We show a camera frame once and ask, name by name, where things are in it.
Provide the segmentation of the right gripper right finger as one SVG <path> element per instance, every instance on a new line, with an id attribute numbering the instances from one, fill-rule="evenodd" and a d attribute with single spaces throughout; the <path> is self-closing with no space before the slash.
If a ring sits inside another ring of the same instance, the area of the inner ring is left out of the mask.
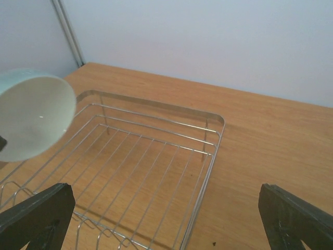
<path id="1" fill-rule="evenodd" d="M 305 200 L 265 183 L 258 209 L 271 249 L 332 249 L 332 215 Z"/>

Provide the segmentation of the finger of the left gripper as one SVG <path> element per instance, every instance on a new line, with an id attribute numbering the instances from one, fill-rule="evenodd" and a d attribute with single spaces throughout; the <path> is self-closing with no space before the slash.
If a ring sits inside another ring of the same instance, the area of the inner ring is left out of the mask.
<path id="1" fill-rule="evenodd" d="M 2 151 L 7 145 L 7 140 L 0 136 L 0 151 Z"/>

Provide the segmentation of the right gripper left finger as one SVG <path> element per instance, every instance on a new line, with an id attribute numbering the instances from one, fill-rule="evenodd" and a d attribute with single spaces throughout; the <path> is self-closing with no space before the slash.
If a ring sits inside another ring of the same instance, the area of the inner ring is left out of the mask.
<path id="1" fill-rule="evenodd" d="M 57 183 L 1 213 L 1 249 L 61 249 L 75 207 L 71 185 Z"/>

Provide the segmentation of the white ceramic bowl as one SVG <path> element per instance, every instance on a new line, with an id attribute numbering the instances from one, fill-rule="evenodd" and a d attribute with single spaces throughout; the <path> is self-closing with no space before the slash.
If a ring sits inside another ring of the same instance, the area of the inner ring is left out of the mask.
<path id="1" fill-rule="evenodd" d="M 1 73 L 1 161 L 23 161 L 57 143 L 76 112 L 72 86 L 32 69 Z"/>

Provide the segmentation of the metal wire dish rack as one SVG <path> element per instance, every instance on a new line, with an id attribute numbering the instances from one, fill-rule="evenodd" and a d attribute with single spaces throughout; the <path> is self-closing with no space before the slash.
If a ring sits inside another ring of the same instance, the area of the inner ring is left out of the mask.
<path id="1" fill-rule="evenodd" d="M 67 183 L 76 204 L 63 249 L 185 249 L 224 118 L 97 90 L 76 100 L 58 143 L 1 169 L 1 211 Z"/>

